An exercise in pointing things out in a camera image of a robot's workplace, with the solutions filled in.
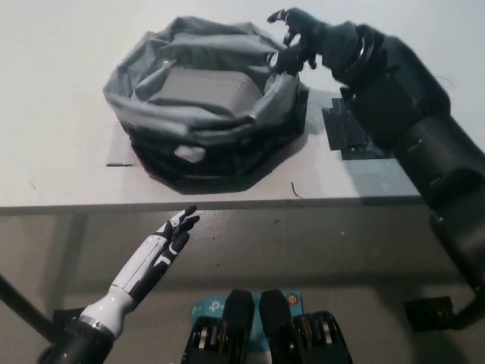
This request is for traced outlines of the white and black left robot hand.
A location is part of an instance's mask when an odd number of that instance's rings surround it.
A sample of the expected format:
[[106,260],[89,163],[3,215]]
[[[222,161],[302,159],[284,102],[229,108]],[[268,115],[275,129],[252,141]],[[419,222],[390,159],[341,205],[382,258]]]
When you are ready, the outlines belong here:
[[167,220],[141,243],[112,285],[128,294],[136,308],[155,287],[189,241],[189,230],[199,221],[190,206]]

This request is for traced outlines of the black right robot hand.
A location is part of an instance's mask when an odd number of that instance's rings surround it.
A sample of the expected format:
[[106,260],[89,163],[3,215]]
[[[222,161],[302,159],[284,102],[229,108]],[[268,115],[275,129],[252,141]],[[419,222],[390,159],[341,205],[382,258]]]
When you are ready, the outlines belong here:
[[276,11],[267,22],[283,22],[287,26],[285,48],[268,56],[268,66],[276,74],[295,76],[304,64],[315,69],[318,56],[323,66],[338,71],[351,64],[361,48],[357,26],[351,22],[327,24],[300,8]]

